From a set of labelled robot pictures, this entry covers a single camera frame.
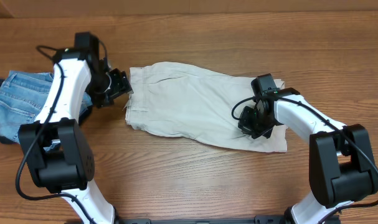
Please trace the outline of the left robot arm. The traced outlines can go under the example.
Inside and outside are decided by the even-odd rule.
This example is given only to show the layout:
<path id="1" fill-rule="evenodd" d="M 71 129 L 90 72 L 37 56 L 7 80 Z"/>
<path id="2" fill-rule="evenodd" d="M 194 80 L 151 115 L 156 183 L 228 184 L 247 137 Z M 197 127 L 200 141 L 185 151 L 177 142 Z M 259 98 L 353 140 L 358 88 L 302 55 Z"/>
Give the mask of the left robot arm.
<path id="1" fill-rule="evenodd" d="M 122 223 L 94 180 L 94 155 L 78 125 L 84 94 L 102 108 L 133 93 L 126 73 L 100 58 L 104 46 L 90 32 L 79 32 L 73 47 L 55 49 L 45 105 L 33 123 L 18 131 L 24 157 L 15 179 L 17 193 L 31 201 L 62 198 L 82 223 Z"/>

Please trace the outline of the beige khaki shorts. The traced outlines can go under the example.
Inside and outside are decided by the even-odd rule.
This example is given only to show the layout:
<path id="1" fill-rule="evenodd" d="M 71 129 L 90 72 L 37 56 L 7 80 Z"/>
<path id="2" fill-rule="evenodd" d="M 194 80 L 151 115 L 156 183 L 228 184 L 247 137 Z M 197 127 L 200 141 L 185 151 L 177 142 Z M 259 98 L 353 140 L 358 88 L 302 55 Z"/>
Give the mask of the beige khaki shorts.
<path id="1" fill-rule="evenodd" d="M 133 94 L 126 123 L 133 129 L 169 138 L 257 152 L 286 152 L 285 126 L 270 138 L 242 133 L 237 118 L 253 96 L 251 77 L 233 77 L 194 65 L 159 62 L 130 68 Z"/>

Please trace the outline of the blue denim jeans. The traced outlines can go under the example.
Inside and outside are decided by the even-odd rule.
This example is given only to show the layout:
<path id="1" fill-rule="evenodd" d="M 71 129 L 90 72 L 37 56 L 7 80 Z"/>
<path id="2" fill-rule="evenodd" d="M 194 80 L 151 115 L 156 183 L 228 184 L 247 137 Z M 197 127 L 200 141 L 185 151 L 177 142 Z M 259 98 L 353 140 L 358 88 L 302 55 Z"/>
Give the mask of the blue denim jeans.
<path id="1" fill-rule="evenodd" d="M 27 73 L 11 70 L 0 85 L 0 138 L 19 143 L 22 124 L 35 121 L 48 97 L 52 73 Z"/>

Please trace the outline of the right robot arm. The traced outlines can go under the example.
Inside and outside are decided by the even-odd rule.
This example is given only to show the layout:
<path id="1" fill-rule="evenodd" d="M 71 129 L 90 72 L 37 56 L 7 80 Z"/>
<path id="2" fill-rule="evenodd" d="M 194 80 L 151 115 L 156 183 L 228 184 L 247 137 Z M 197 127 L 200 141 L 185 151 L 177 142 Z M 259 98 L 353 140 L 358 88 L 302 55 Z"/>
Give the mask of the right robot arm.
<path id="1" fill-rule="evenodd" d="M 257 215 L 255 223 L 340 223 L 350 208 L 378 205 L 378 168 L 369 134 L 360 124 L 348 126 L 311 106 L 294 88 L 278 88 L 270 74 L 251 82 L 254 106 L 245 106 L 238 127 L 253 139 L 270 138 L 285 125 L 309 145 L 311 192 L 282 215 Z"/>

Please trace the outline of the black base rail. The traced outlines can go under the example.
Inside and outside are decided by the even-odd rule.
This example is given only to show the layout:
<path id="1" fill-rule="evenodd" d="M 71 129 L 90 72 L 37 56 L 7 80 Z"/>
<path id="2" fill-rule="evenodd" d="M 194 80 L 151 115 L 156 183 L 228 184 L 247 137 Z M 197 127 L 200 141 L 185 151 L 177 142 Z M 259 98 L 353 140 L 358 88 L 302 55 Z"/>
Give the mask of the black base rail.
<path id="1" fill-rule="evenodd" d="M 120 219 L 119 224 L 286 224 L 283 215 L 257 215 L 253 218 L 150 220 L 149 218 Z"/>

